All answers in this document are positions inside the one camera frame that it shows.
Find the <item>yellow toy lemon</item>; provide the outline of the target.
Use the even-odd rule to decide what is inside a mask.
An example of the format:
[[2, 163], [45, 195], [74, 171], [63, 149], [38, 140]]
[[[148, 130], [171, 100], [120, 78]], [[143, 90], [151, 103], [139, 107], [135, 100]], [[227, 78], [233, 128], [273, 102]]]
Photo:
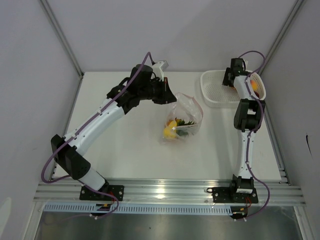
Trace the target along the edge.
[[171, 128], [169, 126], [163, 129], [163, 137], [167, 140], [172, 140], [177, 137], [177, 131], [175, 128]]

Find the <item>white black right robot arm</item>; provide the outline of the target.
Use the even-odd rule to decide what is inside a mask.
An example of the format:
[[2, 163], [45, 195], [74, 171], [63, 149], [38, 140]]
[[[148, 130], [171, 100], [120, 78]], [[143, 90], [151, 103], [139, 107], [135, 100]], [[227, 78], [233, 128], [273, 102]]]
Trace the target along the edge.
[[237, 174], [232, 176], [229, 187], [218, 195], [223, 203], [257, 203], [257, 191], [254, 186], [252, 170], [253, 146], [255, 135], [263, 121], [265, 101], [260, 99], [250, 79], [251, 72], [246, 70], [242, 58], [233, 58], [230, 67], [225, 70], [222, 84], [233, 87], [238, 93], [237, 106], [233, 126], [238, 132], [239, 146], [237, 157]]

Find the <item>pink toy peach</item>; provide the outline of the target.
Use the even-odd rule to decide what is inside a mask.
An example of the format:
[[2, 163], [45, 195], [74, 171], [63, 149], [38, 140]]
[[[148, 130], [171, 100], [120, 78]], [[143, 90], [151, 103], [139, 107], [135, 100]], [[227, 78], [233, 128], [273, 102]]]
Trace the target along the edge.
[[256, 81], [255, 80], [250, 80], [250, 84], [251, 84], [251, 87], [252, 87], [252, 89], [253, 89], [253, 91], [254, 92], [257, 92], [258, 91], [258, 84], [256, 83]]

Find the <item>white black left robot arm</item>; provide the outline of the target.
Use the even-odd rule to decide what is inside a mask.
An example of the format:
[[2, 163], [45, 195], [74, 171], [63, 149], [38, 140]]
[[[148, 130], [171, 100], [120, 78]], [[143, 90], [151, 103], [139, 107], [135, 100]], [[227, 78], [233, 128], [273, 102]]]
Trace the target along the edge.
[[99, 108], [78, 128], [63, 137], [51, 139], [54, 161], [69, 177], [81, 182], [97, 200], [108, 196], [107, 180], [84, 157], [94, 141], [115, 121], [137, 107], [141, 101], [151, 100], [158, 105], [176, 102], [164, 71], [165, 60], [152, 66], [138, 64], [106, 95]]

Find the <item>clear pink-dotted zip bag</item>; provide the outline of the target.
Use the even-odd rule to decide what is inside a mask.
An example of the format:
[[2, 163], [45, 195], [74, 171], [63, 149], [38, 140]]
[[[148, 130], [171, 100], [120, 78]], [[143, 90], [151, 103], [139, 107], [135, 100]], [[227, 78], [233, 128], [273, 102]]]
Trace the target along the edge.
[[176, 102], [170, 103], [166, 109], [163, 124], [163, 143], [184, 142], [196, 135], [202, 125], [204, 112], [193, 96], [182, 92], [174, 95]]

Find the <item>orange toy pineapple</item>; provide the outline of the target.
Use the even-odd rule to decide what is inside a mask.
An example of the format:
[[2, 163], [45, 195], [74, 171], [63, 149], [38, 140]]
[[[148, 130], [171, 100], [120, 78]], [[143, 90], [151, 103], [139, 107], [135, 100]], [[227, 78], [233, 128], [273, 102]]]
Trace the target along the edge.
[[196, 123], [194, 121], [186, 121], [182, 118], [169, 119], [166, 122], [165, 127], [176, 129], [176, 139], [194, 135], [197, 130]]

